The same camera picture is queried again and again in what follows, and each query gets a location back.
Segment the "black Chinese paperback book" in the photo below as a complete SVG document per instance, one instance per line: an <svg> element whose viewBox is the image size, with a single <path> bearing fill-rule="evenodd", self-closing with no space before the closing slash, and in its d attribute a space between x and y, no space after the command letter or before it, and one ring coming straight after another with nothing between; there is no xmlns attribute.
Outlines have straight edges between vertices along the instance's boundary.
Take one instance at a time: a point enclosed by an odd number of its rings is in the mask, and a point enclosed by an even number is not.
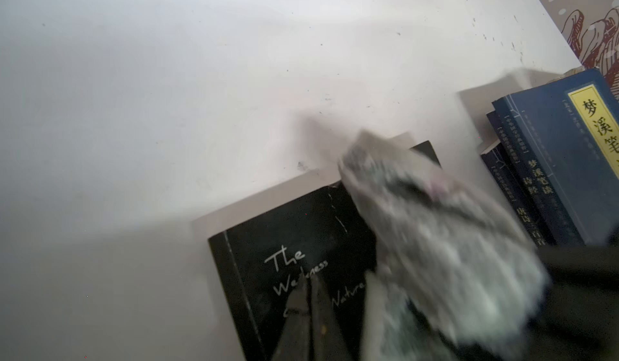
<svg viewBox="0 0 619 361"><path fill-rule="evenodd" d="M246 359L272 358L290 293L314 277L344 349L359 359L364 275L377 265L376 237L341 183L224 230L209 245Z"/></svg>

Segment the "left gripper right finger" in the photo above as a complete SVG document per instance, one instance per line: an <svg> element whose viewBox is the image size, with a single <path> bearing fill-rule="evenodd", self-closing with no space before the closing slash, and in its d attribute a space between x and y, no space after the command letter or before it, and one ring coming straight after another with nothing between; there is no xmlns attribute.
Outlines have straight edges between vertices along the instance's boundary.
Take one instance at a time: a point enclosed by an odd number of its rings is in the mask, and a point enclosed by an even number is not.
<svg viewBox="0 0 619 361"><path fill-rule="evenodd" d="M313 360L352 360L330 304L326 285L320 277L310 279L309 298Z"/></svg>

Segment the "grey striped cleaning cloth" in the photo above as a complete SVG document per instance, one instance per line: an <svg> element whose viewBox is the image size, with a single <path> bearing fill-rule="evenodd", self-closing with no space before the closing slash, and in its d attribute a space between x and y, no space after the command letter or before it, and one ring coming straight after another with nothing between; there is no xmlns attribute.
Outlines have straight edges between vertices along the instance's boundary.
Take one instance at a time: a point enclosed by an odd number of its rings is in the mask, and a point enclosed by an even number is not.
<svg viewBox="0 0 619 361"><path fill-rule="evenodd" d="M374 233L363 360L523 360L550 276L496 201L369 132L339 161Z"/></svg>

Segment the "navy thread-bound book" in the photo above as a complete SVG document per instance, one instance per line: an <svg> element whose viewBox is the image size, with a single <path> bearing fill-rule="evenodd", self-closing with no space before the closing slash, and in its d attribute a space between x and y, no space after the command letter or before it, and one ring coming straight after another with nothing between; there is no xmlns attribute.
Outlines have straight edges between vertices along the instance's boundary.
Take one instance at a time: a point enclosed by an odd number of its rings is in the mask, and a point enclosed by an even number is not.
<svg viewBox="0 0 619 361"><path fill-rule="evenodd" d="M589 69L493 101L533 143L583 245L605 246L618 229L618 103Z"/></svg>

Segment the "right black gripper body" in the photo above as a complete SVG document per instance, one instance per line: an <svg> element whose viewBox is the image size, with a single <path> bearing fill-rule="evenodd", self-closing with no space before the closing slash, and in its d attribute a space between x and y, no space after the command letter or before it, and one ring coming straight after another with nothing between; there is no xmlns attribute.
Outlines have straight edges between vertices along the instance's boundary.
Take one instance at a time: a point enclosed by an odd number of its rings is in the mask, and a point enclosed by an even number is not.
<svg viewBox="0 0 619 361"><path fill-rule="evenodd" d="M518 360L618 359L618 229L606 246L539 250L553 284Z"/></svg>

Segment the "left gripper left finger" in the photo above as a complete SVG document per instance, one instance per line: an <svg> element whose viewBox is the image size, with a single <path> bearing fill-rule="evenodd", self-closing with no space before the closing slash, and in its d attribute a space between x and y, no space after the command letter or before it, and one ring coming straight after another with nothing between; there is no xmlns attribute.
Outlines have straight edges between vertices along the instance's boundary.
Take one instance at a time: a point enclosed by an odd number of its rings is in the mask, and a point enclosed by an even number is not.
<svg viewBox="0 0 619 361"><path fill-rule="evenodd" d="M272 360L310 360L311 310L308 282L300 276L286 302L286 317Z"/></svg>

